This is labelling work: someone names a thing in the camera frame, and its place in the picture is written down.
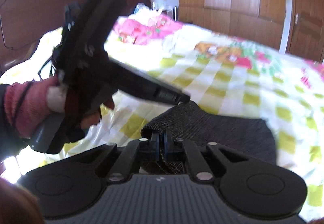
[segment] round pad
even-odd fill
[[[221,178],[220,192],[245,215],[278,219],[300,211],[307,187],[292,171],[252,160],[231,164]]]
[[[275,195],[283,190],[285,184],[275,175],[257,174],[247,180],[247,186],[256,194]]]
[[[45,218],[59,218],[80,212],[101,192],[100,179],[87,164],[65,162],[45,166],[21,178],[23,185],[39,198]]]

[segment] door frame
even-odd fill
[[[292,12],[291,12],[291,21],[290,21],[290,30],[289,30],[289,36],[288,36],[288,42],[286,47],[286,53],[290,52],[290,46],[291,41],[293,40],[293,33],[294,33],[294,27],[295,27],[295,18],[296,18],[296,0],[293,0],[292,2]]]

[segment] wooden headboard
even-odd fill
[[[0,75],[29,59],[41,37],[64,23],[64,6],[85,0],[0,0]],[[127,0],[123,16],[138,3],[151,6],[150,0]]]

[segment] gray fabric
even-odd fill
[[[217,142],[247,155],[276,164],[276,146],[273,135],[262,119],[244,119],[206,113],[190,101],[175,106],[152,121],[141,131],[149,138],[152,130],[162,133],[168,129],[173,139],[184,138],[199,146]],[[162,172],[179,173],[183,170],[179,163],[155,165]]]

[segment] bed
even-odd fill
[[[61,39],[63,7],[71,1],[84,0],[0,0],[0,68],[4,73],[0,82],[39,79],[37,72]],[[174,24],[148,8],[130,15],[138,3],[150,7],[151,2],[127,1],[124,17],[105,43],[107,53],[184,89],[209,113],[264,119],[276,140],[277,164],[299,174],[308,186],[301,217],[307,221],[324,217],[324,67],[190,24],[177,23],[171,33],[144,41],[132,39],[129,33],[125,37],[123,24],[127,21],[150,24],[159,33],[163,26]],[[42,77],[49,68],[43,69]],[[102,106],[103,119],[90,128],[86,138],[66,144],[60,154],[39,154],[28,147],[22,150],[17,156],[20,173],[106,142],[126,145],[140,138],[143,125],[170,108],[121,92],[114,102],[114,111]]]

